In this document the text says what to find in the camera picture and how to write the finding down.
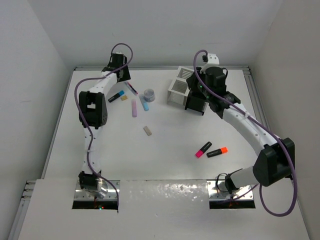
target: white wall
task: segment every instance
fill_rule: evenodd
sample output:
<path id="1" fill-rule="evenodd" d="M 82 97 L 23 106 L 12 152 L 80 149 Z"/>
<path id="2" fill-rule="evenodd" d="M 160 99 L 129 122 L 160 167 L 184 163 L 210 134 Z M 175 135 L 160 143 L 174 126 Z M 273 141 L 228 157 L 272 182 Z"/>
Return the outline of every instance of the white wall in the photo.
<path id="1" fill-rule="evenodd" d="M 28 0 L 68 66 L 104 65 L 118 42 L 133 65 L 190 65 L 206 48 L 223 65 L 258 54 L 282 0 Z"/>
<path id="2" fill-rule="evenodd" d="M 41 177 L 70 71 L 27 0 L 1 1 L 0 33 L 0 240 L 4 240 L 26 180 Z"/>
<path id="3" fill-rule="evenodd" d="M 320 239 L 320 1 L 285 0 L 253 66 L 272 130 L 296 146 L 299 200 Z"/>

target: white table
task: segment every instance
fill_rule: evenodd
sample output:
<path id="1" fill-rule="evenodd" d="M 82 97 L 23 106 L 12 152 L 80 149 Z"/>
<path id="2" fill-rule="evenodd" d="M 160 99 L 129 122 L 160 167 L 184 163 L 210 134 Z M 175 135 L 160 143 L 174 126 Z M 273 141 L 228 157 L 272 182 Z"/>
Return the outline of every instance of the white table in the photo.
<path id="1" fill-rule="evenodd" d="M 81 79 L 98 71 L 74 71 L 49 156 L 45 177 L 38 180 L 20 233 L 20 240 L 56 239 L 260 239 L 306 240 L 307 231 L 296 205 L 288 217 L 269 215 L 254 191 L 256 209 L 209 210 L 206 179 L 254 164 L 257 156 L 230 125 L 207 108 L 204 116 L 167 105 L 175 70 L 131 70 L 131 84 L 140 93 L 154 89 L 155 101 L 144 111 L 140 100 L 122 83 L 106 99 L 124 90 L 129 99 L 109 103 L 103 133 L 102 175 L 121 180 L 119 214 L 114 210 L 71 209 L 84 157 L 84 132 L 73 99 Z M 94 83 L 86 82 L 79 91 Z M 253 113 L 242 70 L 230 70 L 227 89 Z M 131 99 L 137 99 L 137 118 Z M 143 130 L 152 131 L 147 136 Z M 197 159 L 206 143 L 210 150 L 229 152 Z M 283 179 L 264 190 L 266 203 L 283 212 L 290 205 L 292 185 Z"/>

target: light blue marker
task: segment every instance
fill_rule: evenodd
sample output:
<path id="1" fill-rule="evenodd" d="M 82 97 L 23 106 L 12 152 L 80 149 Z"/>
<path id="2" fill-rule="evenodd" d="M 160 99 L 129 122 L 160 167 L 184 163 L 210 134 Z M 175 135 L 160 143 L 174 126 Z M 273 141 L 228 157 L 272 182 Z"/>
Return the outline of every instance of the light blue marker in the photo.
<path id="1" fill-rule="evenodd" d="M 142 107 L 145 111 L 148 111 L 149 110 L 149 107 L 148 107 L 148 104 L 145 100 L 145 96 L 143 94 L 140 94 L 139 95 L 139 98 L 140 98 L 140 101 L 141 101 L 141 104 L 142 104 Z"/>

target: pink eraser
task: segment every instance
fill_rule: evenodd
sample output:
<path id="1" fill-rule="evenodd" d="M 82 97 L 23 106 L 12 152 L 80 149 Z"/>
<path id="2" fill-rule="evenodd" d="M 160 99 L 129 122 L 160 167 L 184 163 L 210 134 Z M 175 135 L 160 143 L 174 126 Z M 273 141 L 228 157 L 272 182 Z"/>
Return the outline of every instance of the pink eraser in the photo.
<path id="1" fill-rule="evenodd" d="M 135 99 L 131 100 L 131 107 L 132 107 L 132 117 L 137 117 L 137 102 Z"/>
<path id="2" fill-rule="evenodd" d="M 196 156 L 197 158 L 200 158 L 203 154 L 204 154 L 204 153 L 203 153 L 201 150 L 199 150 L 199 151 L 195 154 L 195 156 Z"/>

